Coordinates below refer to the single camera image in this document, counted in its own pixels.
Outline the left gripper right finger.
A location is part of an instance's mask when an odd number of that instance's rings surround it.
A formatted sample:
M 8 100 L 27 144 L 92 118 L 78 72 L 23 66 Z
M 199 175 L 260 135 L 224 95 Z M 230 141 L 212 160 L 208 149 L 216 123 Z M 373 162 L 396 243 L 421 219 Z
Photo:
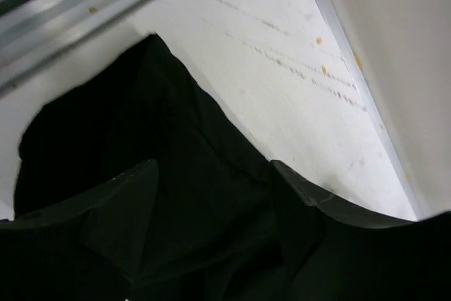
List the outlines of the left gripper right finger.
M 271 164 L 287 300 L 449 300 L 450 213 L 371 211 Z

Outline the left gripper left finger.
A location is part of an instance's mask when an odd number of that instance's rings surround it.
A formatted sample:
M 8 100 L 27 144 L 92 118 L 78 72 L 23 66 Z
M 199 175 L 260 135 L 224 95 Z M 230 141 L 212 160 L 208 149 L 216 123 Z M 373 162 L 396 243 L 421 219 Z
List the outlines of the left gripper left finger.
M 1 222 L 2 300 L 124 300 L 158 184 L 144 161 L 95 188 Z

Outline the black trousers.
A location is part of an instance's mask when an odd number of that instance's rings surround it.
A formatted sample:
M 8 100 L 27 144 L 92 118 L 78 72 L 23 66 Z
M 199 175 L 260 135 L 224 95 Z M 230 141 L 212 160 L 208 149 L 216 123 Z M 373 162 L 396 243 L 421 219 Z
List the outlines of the black trousers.
M 158 35 L 44 105 L 18 147 L 15 220 L 155 161 L 124 300 L 282 300 L 271 165 Z

